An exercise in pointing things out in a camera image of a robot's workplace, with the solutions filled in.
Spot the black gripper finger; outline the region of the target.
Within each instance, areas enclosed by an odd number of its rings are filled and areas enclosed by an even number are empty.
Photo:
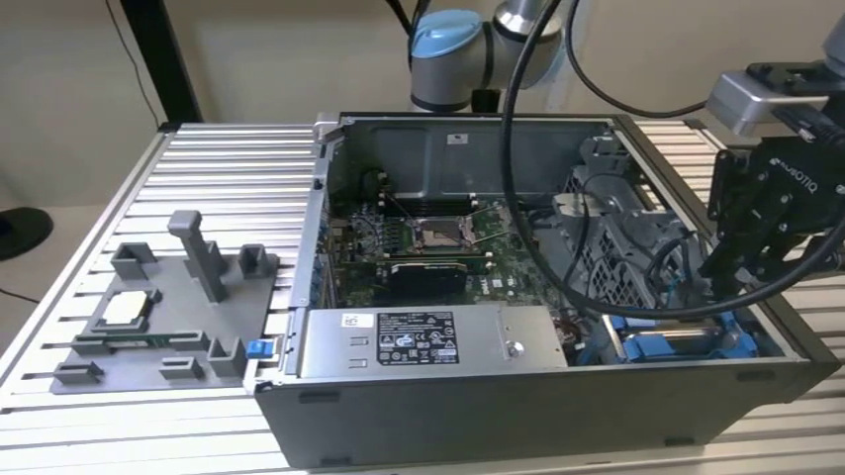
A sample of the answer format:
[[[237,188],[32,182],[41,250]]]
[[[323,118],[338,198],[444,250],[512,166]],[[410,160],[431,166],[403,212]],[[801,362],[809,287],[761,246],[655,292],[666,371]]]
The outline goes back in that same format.
[[[721,209],[717,244],[699,267],[714,298],[726,298],[741,290],[743,284],[735,274],[759,254],[773,223],[771,213],[759,209],[754,197],[741,198]]]
[[[742,282],[773,279],[785,268],[783,260],[791,249],[805,241],[806,234],[793,230],[783,217],[746,217],[742,234]]]

